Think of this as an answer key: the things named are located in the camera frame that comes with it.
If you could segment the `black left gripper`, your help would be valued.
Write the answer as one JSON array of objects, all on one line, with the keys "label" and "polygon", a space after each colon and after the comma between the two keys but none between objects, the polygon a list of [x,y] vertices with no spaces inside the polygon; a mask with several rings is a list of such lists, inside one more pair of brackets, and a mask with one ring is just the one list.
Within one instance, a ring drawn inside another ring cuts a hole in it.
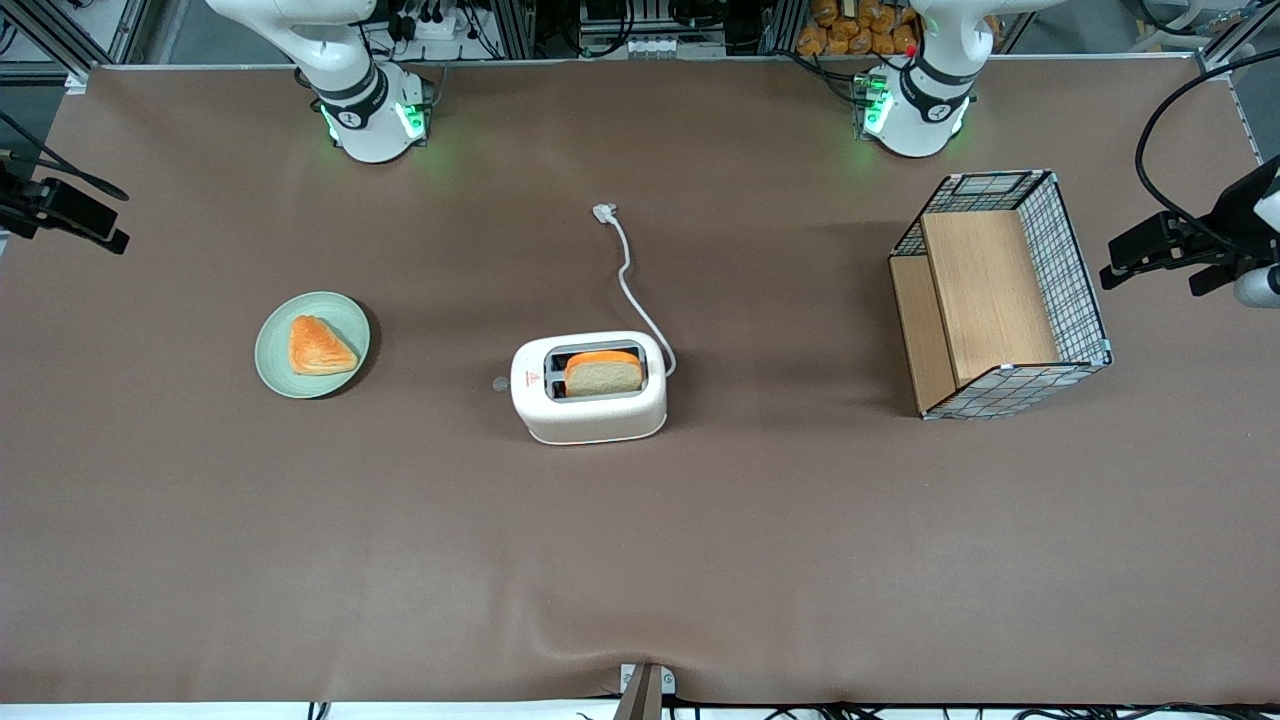
[{"label": "black left gripper", "polygon": [[1103,291],[1166,268],[1263,269],[1277,265],[1277,167],[1272,156],[1220,192],[1213,206],[1196,217],[1172,200],[1108,241],[1107,266],[1100,269]]}]

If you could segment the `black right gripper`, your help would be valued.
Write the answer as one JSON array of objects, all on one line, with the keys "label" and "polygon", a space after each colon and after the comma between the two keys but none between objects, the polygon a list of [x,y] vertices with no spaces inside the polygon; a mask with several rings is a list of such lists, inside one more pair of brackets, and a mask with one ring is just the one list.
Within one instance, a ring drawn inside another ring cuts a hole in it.
[{"label": "black right gripper", "polygon": [[65,184],[65,222],[49,214],[54,192],[50,182],[19,176],[1,177],[1,227],[12,234],[33,238],[41,229],[69,231],[119,256],[131,237],[116,228],[118,213],[97,199]]}]

